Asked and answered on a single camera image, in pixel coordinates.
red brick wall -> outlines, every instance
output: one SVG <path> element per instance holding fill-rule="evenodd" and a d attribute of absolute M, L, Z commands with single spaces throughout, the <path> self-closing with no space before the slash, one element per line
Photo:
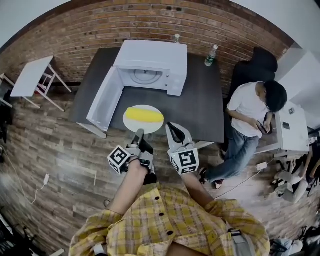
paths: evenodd
<path fill-rule="evenodd" d="M 64 80 L 80 82 L 99 48 L 120 47 L 125 39 L 172 42 L 180 34 L 190 53 L 206 56 L 213 44 L 219 46 L 227 93 L 234 65 L 249 60 L 254 47 L 279 58 L 294 42 L 266 19 L 228 0 L 97 0 L 77 6 L 45 14 L 42 23 L 3 50 L 0 74 L 16 80 L 27 62 L 54 55 Z"/>

sneaker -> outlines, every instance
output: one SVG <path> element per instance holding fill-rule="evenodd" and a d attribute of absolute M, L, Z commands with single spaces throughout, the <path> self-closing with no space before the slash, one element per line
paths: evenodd
<path fill-rule="evenodd" d="M 213 182 L 213 187 L 215 190 L 219 190 L 222 186 L 222 183 L 224 182 L 224 179 L 218 179 L 218 180 L 215 180 Z"/>
<path fill-rule="evenodd" d="M 206 179 L 206 171 L 207 171 L 207 168 L 201 168 L 200 171 L 199 171 L 199 175 L 200 175 L 199 181 L 203 185 L 208 181 Z"/>

blue jeans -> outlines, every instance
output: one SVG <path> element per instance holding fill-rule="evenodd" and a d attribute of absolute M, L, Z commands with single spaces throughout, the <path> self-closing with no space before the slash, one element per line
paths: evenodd
<path fill-rule="evenodd" d="M 240 174 L 256 152 L 259 144 L 258 136 L 247 137 L 234 128 L 232 130 L 233 139 L 229 140 L 224 163 L 208 168 L 205 173 L 205 178 L 211 183 Z"/>

hand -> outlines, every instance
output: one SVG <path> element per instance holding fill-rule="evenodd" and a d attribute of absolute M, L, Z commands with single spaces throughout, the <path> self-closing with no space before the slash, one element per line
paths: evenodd
<path fill-rule="evenodd" d="M 266 132 L 269 133 L 271 128 L 270 128 L 270 123 L 268 121 L 265 121 L 263 123 L 264 128 L 266 129 Z"/>
<path fill-rule="evenodd" d="M 256 119 L 254 119 L 254 118 L 249 118 L 249 120 L 248 120 L 247 123 L 248 123 L 249 125 L 251 125 L 253 128 L 259 130 L 258 125 L 257 125 L 258 121 L 257 121 Z"/>
<path fill-rule="evenodd" d="M 137 156 L 132 156 L 129 159 L 129 162 L 130 162 L 130 164 L 129 164 L 129 167 L 128 167 L 128 172 L 138 172 L 138 173 L 145 174 L 145 175 L 148 174 L 147 168 L 143 167 L 140 164 L 140 160 L 139 160 L 139 158 Z"/>

dark table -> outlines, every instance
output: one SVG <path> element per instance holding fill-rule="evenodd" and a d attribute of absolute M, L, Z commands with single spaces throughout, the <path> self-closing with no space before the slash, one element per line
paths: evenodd
<path fill-rule="evenodd" d="M 90 107 L 113 66 L 120 48 L 99 49 L 92 60 L 70 111 L 69 121 L 93 125 L 87 120 Z M 164 90 L 125 87 L 110 127 L 127 130 L 123 115 L 127 108 L 150 105 L 164 115 L 164 123 L 177 123 L 191 133 L 194 140 L 224 142 L 223 96 L 217 63 L 205 66 L 205 58 L 188 53 L 187 77 L 180 97 Z M 165 125 L 155 134 L 166 135 Z"/>

